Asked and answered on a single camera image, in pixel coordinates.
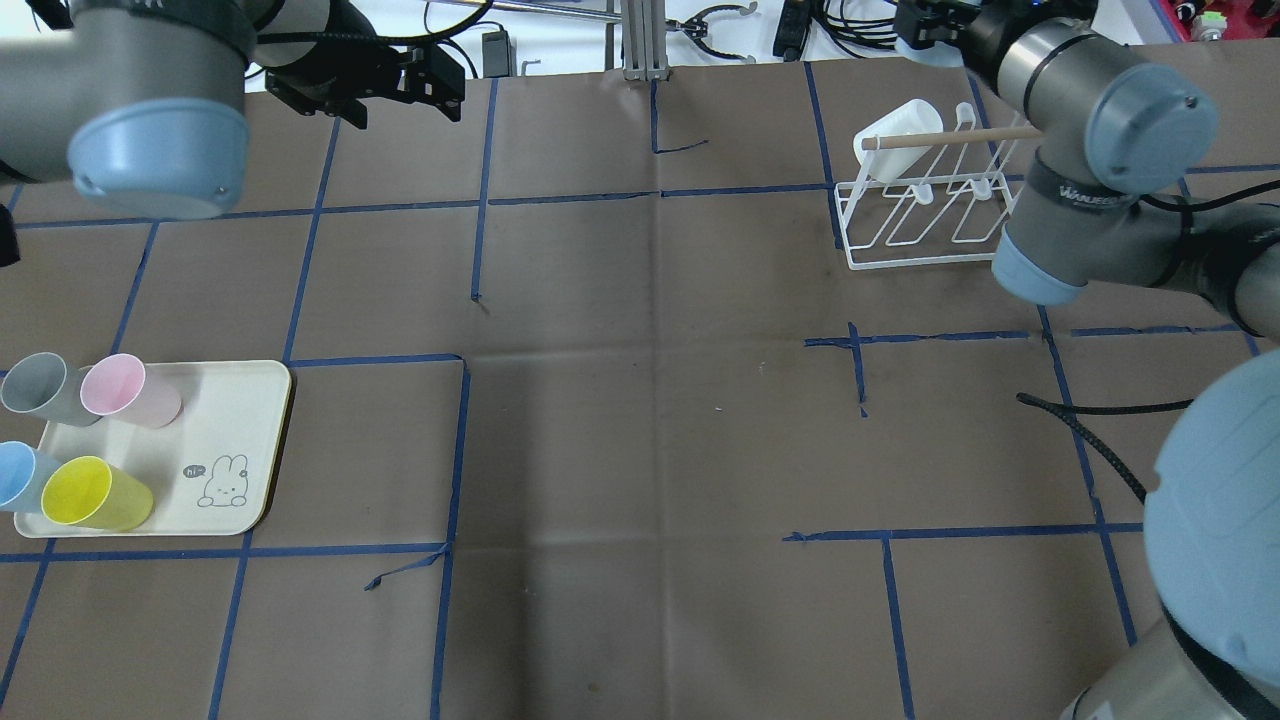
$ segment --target gray cup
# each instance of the gray cup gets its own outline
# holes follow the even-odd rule
[[[88,368],[74,370],[52,352],[23,357],[9,370],[0,386],[0,404],[19,415],[33,415],[84,428],[101,419],[79,401],[79,386]]]

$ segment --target cup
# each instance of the cup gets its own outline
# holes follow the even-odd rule
[[[93,365],[84,375],[79,398],[90,413],[143,428],[163,428],[182,411],[177,388],[124,352]]]
[[[860,164],[867,164],[867,154],[863,150],[864,137],[888,137],[891,135],[922,135],[927,132],[942,132],[942,115],[938,110],[916,97],[899,106],[892,113],[867,126],[864,131],[854,136],[854,155]],[[902,177],[908,168],[915,164],[925,152],[928,146],[922,147],[896,147],[893,150],[876,150],[872,158],[872,167],[867,174],[879,182],[893,182]]]
[[[86,455],[54,471],[40,506],[59,525],[132,530],[151,515],[151,488],[101,457]]]
[[[100,419],[81,405],[81,383],[87,372],[70,369],[54,352],[29,355],[5,375],[0,404],[19,415],[86,428]]]
[[[0,442],[0,510],[40,512],[40,493],[59,465],[24,442]]]

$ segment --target tray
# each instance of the tray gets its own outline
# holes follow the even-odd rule
[[[142,480],[155,510],[127,532],[76,528],[17,512],[28,538],[234,536],[262,518],[289,409],[293,377],[274,360],[147,364],[182,393],[160,429],[104,418],[87,428],[49,423],[40,451],[58,460],[97,455]]]

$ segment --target white wire rack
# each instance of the white wire rack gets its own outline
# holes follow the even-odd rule
[[[954,132],[972,131],[977,127],[978,120],[974,115],[973,105],[960,102],[956,105],[955,111],[956,122]],[[1029,126],[1025,119],[1019,117],[1010,128],[1012,128],[1012,135],[1025,137],[1028,133],[1020,131],[1029,129]],[[934,137],[946,137],[946,133],[940,133]],[[972,263],[991,260],[995,256],[995,252],[973,252],[968,249],[961,252],[957,247],[954,249],[955,251],[945,254],[943,249],[946,246],[941,245],[936,238],[931,243],[927,243],[929,246],[928,251],[922,251],[919,256],[881,260],[864,256],[863,261],[856,260],[854,256],[858,251],[868,251],[864,255],[869,256],[882,255],[883,252],[873,250],[877,247],[888,249],[920,245],[922,241],[925,241],[933,233],[934,227],[938,225],[938,220],[952,209],[960,213],[960,219],[955,223],[955,229],[951,231],[951,237],[947,241],[950,246],[973,246],[998,237],[1000,229],[1004,227],[1005,220],[1009,219],[1009,213],[1018,200],[1015,195],[1010,193],[1009,182],[1005,179],[1004,173],[1005,163],[1016,150],[1018,138],[1006,137],[1000,140],[995,151],[991,152],[991,160],[983,170],[961,173],[961,168],[965,167],[966,150],[972,142],[977,141],[956,142],[942,140],[942,142],[931,142],[931,146],[937,146],[937,151],[931,150],[925,152],[916,161],[916,165],[913,165],[918,167],[924,159],[932,158],[924,174],[893,182],[879,182],[872,179],[868,174],[868,169],[876,159],[874,154],[890,152],[892,150],[867,150],[858,179],[836,183],[833,190],[836,208],[840,214],[840,234],[851,270]],[[979,152],[984,152],[986,150],[983,147]],[[955,160],[952,161],[947,158],[948,155],[954,156]],[[969,167],[974,167],[973,160],[970,160]],[[888,217],[884,218],[874,234],[859,238],[851,237],[854,223],[858,220],[859,202],[868,199],[868,193],[874,191],[879,191],[878,195],[881,197],[892,202]],[[977,218],[978,215],[989,217],[989,211],[980,211],[978,215],[974,214],[975,208],[988,202],[997,204],[992,206],[993,210],[997,210],[995,222],[989,224],[982,223],[978,228],[970,228],[969,225],[978,224],[977,220],[970,222],[970,218]],[[932,218],[927,215],[929,211],[934,213]],[[916,222],[908,224],[909,218],[914,218]],[[873,219],[865,222],[874,224]],[[924,223],[923,229],[919,229],[920,222]]]

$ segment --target blue cup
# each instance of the blue cup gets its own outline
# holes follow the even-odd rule
[[[60,466],[24,442],[0,442],[0,510],[40,512],[40,495]]]

